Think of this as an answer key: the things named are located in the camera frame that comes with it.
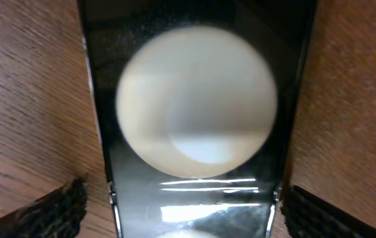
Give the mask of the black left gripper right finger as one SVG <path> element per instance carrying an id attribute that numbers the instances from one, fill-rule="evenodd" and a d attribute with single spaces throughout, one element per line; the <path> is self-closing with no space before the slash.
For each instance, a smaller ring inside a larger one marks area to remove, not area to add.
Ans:
<path id="1" fill-rule="evenodd" d="M 376 228 L 299 186 L 284 193 L 282 214 L 293 238 L 376 238 Z"/>

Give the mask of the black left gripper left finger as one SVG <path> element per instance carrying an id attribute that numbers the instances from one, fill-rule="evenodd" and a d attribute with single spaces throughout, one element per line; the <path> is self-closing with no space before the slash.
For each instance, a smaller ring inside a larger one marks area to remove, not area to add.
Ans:
<path id="1" fill-rule="evenodd" d="M 74 238 L 87 210 L 87 187 L 75 179 L 0 218 L 0 238 Z"/>

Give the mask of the black smartphone silver back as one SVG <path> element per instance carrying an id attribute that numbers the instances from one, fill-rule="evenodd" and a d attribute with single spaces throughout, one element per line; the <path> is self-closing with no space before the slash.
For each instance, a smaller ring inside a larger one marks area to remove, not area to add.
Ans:
<path id="1" fill-rule="evenodd" d="M 269 237 L 317 2 L 77 7 L 117 235 Z"/>

